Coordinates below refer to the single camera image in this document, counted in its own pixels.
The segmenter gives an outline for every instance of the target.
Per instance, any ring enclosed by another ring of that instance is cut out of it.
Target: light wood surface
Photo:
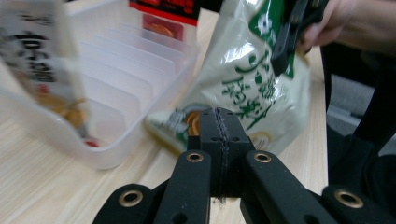
[[[217,17],[201,13],[197,70]],[[321,193],[327,185],[324,83],[318,50],[308,57],[313,67],[309,123],[279,158],[305,187]],[[92,223],[115,189],[130,183],[154,188],[170,177],[176,161],[174,154],[145,136],[120,166],[95,170],[27,135],[0,108],[0,223]],[[238,200],[213,200],[211,206],[211,223],[245,223]]]

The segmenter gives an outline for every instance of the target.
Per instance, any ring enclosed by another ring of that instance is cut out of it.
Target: plastic bag
[[[225,1],[198,78],[175,111],[146,117],[148,129],[181,151],[189,135],[199,134],[199,111],[223,107],[257,149],[285,149],[307,121],[309,69],[296,54],[284,74],[274,75],[270,58],[283,8],[283,1]]]
[[[0,56],[11,75],[36,102],[65,118],[95,146],[86,130],[89,109],[63,1],[0,3]]]

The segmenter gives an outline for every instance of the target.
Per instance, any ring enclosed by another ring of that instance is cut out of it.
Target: snack bag
[[[196,44],[200,0],[129,0],[134,26]]]
[[[61,0],[2,0],[0,56],[40,105],[65,118],[90,145],[78,54]]]
[[[283,8],[283,1],[225,1],[198,78],[177,109],[146,117],[148,129],[182,151],[188,136],[199,134],[199,112],[223,107],[257,149],[278,155],[286,148],[307,121],[309,69],[296,54],[274,75],[270,58]]]

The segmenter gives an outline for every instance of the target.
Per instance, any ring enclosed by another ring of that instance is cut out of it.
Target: black metal bracket
[[[275,155],[255,150],[237,116],[221,108],[201,113],[200,135],[189,139],[167,181],[153,190],[117,189],[93,223],[209,223],[211,197],[241,198],[248,224],[394,223],[349,189],[311,193]]]

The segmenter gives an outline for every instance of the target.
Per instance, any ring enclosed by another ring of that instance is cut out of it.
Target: plastic organizer tray
[[[143,118],[173,100],[198,55],[197,46],[128,25],[128,10],[124,0],[107,0],[70,15],[92,113],[89,133],[106,145],[85,145],[64,119],[0,84],[1,107],[28,133],[98,169],[117,166],[133,150]]]

